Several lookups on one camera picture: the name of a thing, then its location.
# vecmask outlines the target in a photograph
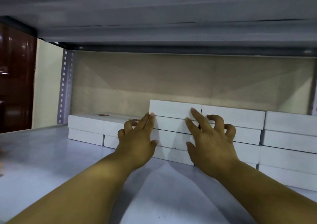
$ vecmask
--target person's right arm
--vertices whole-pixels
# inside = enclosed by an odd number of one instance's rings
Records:
[[[209,115],[215,127],[192,109],[199,130],[187,118],[195,144],[187,143],[192,162],[218,180],[258,223],[317,223],[317,203],[241,162],[233,146],[236,129],[217,115]]]

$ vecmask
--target hand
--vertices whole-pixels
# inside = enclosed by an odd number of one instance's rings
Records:
[[[158,144],[157,140],[150,140],[155,122],[154,114],[147,113],[139,123],[136,121],[138,120],[125,122],[124,129],[118,131],[119,145],[115,151],[124,158],[131,171],[144,166],[153,156]]]
[[[196,146],[191,142],[186,143],[189,156],[200,170],[217,179],[240,162],[233,147],[236,129],[231,124],[224,124],[224,120],[218,115],[207,116],[209,120],[215,121],[215,127],[212,128],[208,120],[196,109],[192,108],[191,113],[200,124],[201,130],[189,118],[185,119],[196,143]]]

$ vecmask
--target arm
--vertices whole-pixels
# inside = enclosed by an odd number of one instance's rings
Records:
[[[139,123],[131,120],[119,130],[116,151],[65,182],[8,223],[105,223],[132,171],[153,156],[157,141],[150,141],[154,115]]]
[[[208,120],[192,109],[199,130],[186,119],[196,146],[187,143],[192,162],[218,180],[258,223],[316,223],[317,203],[298,194],[260,171],[241,162],[233,147],[236,129],[217,115],[212,128]]]

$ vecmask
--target glossy door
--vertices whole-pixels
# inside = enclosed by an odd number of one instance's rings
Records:
[[[36,43],[0,24],[0,133],[32,126]]]

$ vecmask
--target beige wall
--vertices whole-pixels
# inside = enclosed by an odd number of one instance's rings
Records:
[[[307,113],[314,60],[76,54],[71,113],[141,116],[150,99]]]
[[[63,49],[38,39],[32,127],[56,125]]]

